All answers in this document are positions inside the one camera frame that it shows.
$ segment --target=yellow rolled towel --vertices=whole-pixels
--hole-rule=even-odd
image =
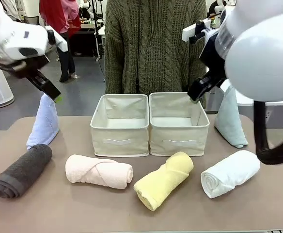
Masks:
[[[191,158],[178,152],[168,158],[158,170],[137,181],[134,190],[143,204],[155,211],[192,170]]]

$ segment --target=cable knit sweater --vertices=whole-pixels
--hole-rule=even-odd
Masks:
[[[204,18],[205,0],[108,0],[106,93],[187,91],[205,74],[204,42],[182,41],[182,30]]]

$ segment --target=light blue towel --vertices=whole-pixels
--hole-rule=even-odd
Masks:
[[[43,94],[40,99],[33,130],[26,143],[27,150],[37,144],[49,145],[59,130],[59,119],[55,103],[49,96]]]
[[[225,92],[215,119],[215,127],[232,146],[242,148],[248,145],[239,118],[235,89],[232,86]]]

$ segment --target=red cloth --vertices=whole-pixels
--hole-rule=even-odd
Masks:
[[[61,29],[67,24],[61,0],[52,0],[52,4],[50,4],[49,0],[39,0],[39,13],[47,24],[58,33],[60,33]],[[69,20],[68,24],[69,36],[79,31],[81,28],[79,17],[76,17],[74,20]]]

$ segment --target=gray rolled towel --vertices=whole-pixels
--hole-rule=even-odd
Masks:
[[[33,146],[0,174],[0,197],[22,196],[50,162],[52,150],[44,144]]]

